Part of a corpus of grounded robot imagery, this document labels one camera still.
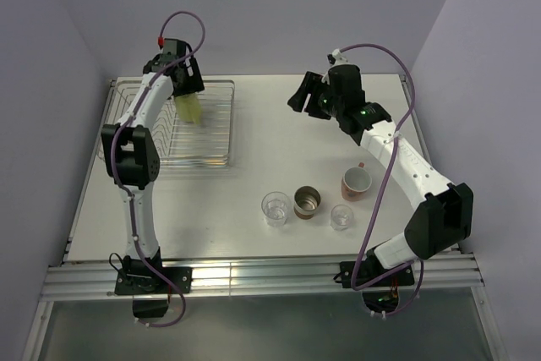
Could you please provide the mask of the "pale yellow plastic mug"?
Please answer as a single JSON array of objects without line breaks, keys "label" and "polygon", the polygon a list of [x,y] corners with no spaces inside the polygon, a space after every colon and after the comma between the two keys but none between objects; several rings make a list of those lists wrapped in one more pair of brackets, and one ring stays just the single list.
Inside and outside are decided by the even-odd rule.
[{"label": "pale yellow plastic mug", "polygon": [[201,125],[202,108],[196,93],[175,96],[174,103],[181,122]]}]

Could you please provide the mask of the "large clear plastic tumbler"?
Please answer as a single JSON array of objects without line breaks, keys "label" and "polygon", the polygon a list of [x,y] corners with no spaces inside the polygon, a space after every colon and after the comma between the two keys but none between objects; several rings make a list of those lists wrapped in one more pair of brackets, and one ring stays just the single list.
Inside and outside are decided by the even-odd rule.
[{"label": "large clear plastic tumbler", "polygon": [[261,201],[261,210],[265,221],[271,227],[284,226],[287,222],[290,209],[291,201],[282,192],[270,192]]}]

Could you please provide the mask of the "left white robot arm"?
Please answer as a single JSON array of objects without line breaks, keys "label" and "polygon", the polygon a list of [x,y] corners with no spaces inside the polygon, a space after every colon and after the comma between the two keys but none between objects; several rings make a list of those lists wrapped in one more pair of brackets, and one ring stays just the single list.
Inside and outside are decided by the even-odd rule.
[{"label": "left white robot arm", "polygon": [[162,266],[153,222],[153,187],[161,161],[151,130],[166,101],[204,89],[194,52],[162,49],[145,66],[125,113],[101,129],[107,174],[119,188],[128,241],[118,271],[120,290],[157,293],[170,282]]}]

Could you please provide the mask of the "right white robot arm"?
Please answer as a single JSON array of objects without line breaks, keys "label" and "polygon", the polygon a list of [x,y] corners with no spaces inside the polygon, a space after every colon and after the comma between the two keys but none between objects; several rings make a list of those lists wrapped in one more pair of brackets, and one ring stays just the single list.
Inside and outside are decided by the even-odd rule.
[{"label": "right white robot arm", "polygon": [[473,191],[438,173],[401,135],[391,115],[368,101],[358,66],[333,65],[326,74],[307,72],[288,100],[295,112],[329,120],[386,168],[414,210],[404,231],[362,254],[351,273],[354,289],[382,285],[396,270],[427,260],[467,239],[473,218]]}]

